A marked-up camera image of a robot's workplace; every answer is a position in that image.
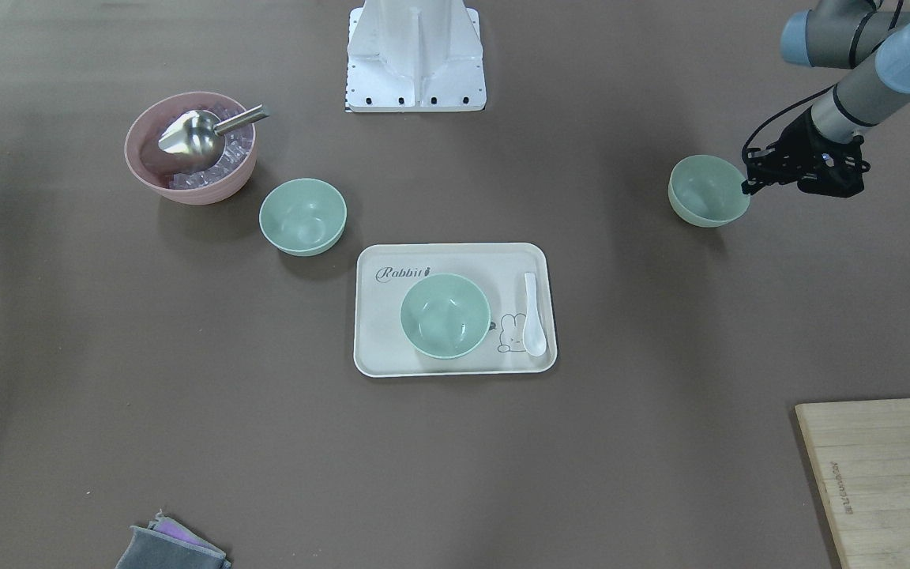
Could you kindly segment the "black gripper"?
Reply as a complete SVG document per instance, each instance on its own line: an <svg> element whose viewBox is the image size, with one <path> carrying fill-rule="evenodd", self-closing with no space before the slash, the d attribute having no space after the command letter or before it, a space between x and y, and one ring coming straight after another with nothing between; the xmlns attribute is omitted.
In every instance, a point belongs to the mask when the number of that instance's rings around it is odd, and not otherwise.
<svg viewBox="0 0 910 569"><path fill-rule="evenodd" d="M853 134L846 143L828 140L811 113L802 112L772 148L743 148L743 193L751 197L769 185L794 183L806 194L855 197L864 190L863 177L871 169L862 156L863 143L862 134Z"/></svg>

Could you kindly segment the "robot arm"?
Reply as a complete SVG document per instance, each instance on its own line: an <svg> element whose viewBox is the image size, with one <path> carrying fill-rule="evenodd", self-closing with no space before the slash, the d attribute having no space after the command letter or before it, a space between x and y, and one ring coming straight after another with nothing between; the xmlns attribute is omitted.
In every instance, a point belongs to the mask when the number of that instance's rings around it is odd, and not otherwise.
<svg viewBox="0 0 910 569"><path fill-rule="evenodd" d="M910 12L878 1L820 1L788 18L781 58L845 69L834 86L804 100L805 111L765 148L743 147L743 192L794 183L806 194L850 198L870 165L863 135L910 102Z"/></svg>

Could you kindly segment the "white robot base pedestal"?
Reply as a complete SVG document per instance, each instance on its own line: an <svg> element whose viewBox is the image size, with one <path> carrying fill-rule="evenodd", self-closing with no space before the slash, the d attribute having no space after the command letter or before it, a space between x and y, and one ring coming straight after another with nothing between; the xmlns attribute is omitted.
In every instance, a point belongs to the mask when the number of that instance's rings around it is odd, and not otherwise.
<svg viewBox="0 0 910 569"><path fill-rule="evenodd" d="M365 1L349 13L347 56L347 112L487 106L480 18L462 1Z"/></svg>

